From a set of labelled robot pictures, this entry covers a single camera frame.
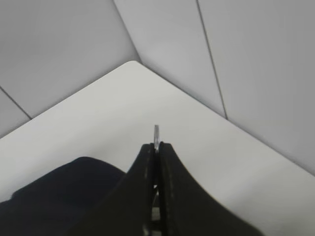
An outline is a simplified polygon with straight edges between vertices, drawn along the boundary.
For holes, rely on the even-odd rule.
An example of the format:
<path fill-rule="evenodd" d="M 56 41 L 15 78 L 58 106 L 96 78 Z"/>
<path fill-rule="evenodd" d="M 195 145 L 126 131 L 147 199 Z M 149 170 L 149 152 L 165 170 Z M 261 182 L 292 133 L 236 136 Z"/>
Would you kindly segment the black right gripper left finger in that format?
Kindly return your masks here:
<path fill-rule="evenodd" d="M 154 154 L 154 145 L 144 144 L 114 190 L 67 235 L 150 236 Z"/>

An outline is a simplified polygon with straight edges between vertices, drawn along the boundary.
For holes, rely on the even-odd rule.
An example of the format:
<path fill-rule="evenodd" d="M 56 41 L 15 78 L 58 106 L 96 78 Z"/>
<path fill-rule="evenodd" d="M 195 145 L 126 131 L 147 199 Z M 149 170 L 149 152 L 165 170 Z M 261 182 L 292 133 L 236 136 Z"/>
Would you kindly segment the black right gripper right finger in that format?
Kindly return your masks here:
<path fill-rule="evenodd" d="M 249 236 L 251 226 L 225 209 L 192 177 L 171 144 L 160 143 L 168 236 Z"/>

